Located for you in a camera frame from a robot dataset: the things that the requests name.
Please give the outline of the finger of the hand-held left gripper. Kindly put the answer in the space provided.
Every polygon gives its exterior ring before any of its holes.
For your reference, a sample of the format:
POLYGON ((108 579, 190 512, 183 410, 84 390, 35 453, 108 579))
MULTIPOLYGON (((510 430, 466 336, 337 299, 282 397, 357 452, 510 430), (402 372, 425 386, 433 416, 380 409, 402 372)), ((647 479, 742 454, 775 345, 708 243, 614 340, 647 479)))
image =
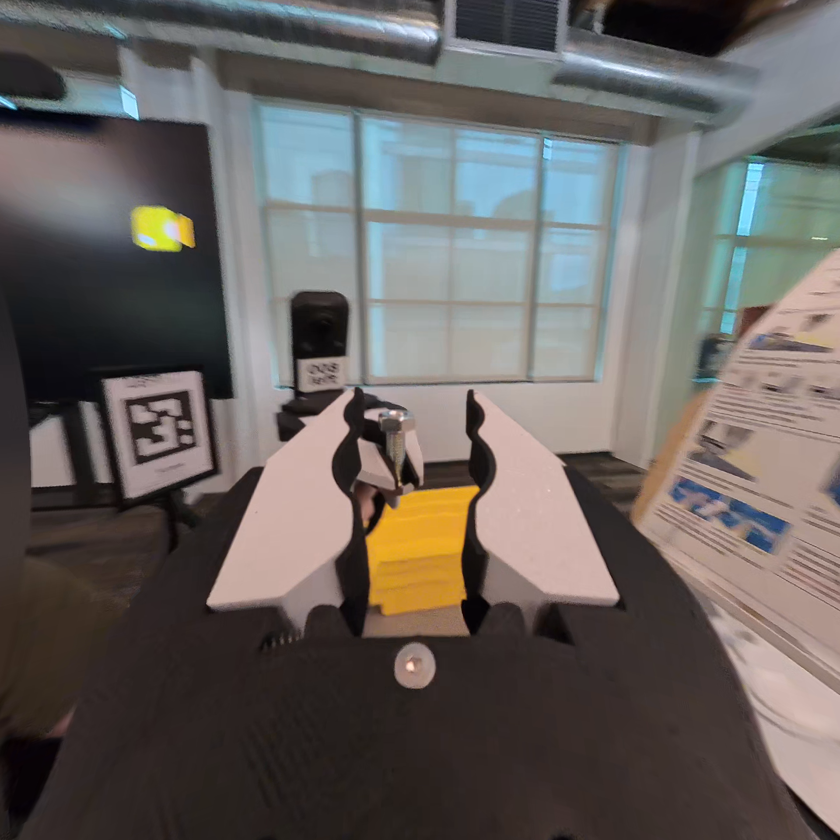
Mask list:
POLYGON ((408 494, 424 484, 424 457, 417 436, 397 436, 396 474, 398 494, 408 494))
POLYGON ((397 508, 397 484, 393 464, 376 443, 360 438, 358 441, 360 472, 356 479, 356 500, 361 509, 373 509, 383 501, 391 509, 397 508))

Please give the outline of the white ceiling vent grille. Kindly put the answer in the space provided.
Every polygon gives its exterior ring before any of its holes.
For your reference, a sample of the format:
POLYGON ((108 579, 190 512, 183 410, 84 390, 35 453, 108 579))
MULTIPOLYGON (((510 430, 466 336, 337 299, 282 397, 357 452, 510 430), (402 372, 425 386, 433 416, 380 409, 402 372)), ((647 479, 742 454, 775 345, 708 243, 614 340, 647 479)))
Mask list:
POLYGON ((444 46, 556 60, 568 38, 568 1, 444 1, 444 46))

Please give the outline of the yellow bin with black divider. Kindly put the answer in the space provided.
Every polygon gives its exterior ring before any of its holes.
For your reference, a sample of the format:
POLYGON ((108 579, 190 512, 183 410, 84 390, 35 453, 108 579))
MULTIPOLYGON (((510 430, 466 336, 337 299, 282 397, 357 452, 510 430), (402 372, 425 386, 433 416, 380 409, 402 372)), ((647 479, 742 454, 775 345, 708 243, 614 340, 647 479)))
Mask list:
POLYGON ((369 605, 384 616, 459 606, 462 553, 476 486, 420 490, 385 507, 367 536, 369 605))

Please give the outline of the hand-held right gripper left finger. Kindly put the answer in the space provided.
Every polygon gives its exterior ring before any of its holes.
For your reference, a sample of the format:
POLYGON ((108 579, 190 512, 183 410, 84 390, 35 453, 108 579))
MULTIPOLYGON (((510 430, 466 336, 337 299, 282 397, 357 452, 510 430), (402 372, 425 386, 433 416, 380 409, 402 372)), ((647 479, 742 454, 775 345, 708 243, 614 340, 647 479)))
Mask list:
POLYGON ((272 607, 302 632, 315 607, 334 606, 362 635, 370 572, 354 485, 363 430, 356 388, 267 460, 206 599, 210 610, 272 607))

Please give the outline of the large gridded window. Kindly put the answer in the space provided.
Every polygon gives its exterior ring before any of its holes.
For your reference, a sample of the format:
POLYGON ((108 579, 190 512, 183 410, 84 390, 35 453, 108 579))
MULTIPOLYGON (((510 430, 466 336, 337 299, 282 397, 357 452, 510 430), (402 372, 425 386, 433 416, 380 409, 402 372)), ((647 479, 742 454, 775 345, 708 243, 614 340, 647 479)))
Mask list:
POLYGON ((346 297, 352 382, 602 378, 621 144, 280 101, 253 128, 277 386, 304 290, 346 297))

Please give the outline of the silver hex bolt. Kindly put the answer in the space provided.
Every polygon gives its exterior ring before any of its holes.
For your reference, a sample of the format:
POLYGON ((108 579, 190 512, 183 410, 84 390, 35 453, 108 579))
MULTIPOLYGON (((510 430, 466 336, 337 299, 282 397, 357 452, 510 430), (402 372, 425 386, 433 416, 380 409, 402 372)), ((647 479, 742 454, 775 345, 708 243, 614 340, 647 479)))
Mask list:
POLYGON ((385 455, 390 460, 395 478, 395 487, 403 487, 403 469, 406 462, 406 440, 414 430, 414 417, 406 409, 389 408, 381 411, 377 418, 385 439, 385 455))

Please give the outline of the printed instruction sheet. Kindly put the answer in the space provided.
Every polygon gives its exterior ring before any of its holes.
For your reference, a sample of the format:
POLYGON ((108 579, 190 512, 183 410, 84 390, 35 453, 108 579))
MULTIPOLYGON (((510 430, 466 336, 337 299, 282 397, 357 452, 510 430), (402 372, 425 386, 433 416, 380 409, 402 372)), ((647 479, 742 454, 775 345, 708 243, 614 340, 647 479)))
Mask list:
POLYGON ((710 599, 838 690, 839 254, 746 331, 639 525, 710 599))

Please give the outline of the black television screen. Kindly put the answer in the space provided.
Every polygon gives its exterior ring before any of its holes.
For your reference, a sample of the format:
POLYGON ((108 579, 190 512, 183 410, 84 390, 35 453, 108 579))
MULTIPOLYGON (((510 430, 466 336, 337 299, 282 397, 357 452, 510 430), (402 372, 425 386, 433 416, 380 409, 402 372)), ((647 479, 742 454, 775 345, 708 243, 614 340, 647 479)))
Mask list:
POLYGON ((2 289, 27 396, 91 372, 200 369, 233 397, 207 129, 2 110, 2 289))

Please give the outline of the framed black-white marker sign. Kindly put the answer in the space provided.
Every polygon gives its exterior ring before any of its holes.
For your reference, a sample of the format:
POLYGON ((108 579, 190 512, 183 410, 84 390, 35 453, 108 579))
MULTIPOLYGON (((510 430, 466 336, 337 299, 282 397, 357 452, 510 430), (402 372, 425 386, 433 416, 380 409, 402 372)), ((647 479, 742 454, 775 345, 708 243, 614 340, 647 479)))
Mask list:
POLYGON ((93 377, 121 508, 218 475, 216 428, 200 367, 100 369, 93 377))

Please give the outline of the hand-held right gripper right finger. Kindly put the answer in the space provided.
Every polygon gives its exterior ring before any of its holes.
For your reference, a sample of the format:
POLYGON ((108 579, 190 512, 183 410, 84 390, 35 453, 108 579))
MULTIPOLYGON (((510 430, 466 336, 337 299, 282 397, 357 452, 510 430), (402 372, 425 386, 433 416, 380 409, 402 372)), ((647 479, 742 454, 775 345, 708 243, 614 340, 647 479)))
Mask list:
POLYGON ((477 390, 467 393, 465 430, 476 487, 461 555, 469 633, 504 604, 530 632, 559 605, 618 606, 563 461, 477 390))

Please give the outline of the silver round ceiling duct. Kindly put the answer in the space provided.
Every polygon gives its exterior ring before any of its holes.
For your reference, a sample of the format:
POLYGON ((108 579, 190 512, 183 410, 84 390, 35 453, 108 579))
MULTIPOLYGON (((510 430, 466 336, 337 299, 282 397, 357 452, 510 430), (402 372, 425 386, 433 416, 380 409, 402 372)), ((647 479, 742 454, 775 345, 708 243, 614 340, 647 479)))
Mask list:
POLYGON ((570 28, 552 83, 718 128, 750 105, 759 77, 750 66, 570 28))
POLYGON ((167 45, 278 56, 281 46, 432 66, 433 2, 3 1, 2 22, 167 45))

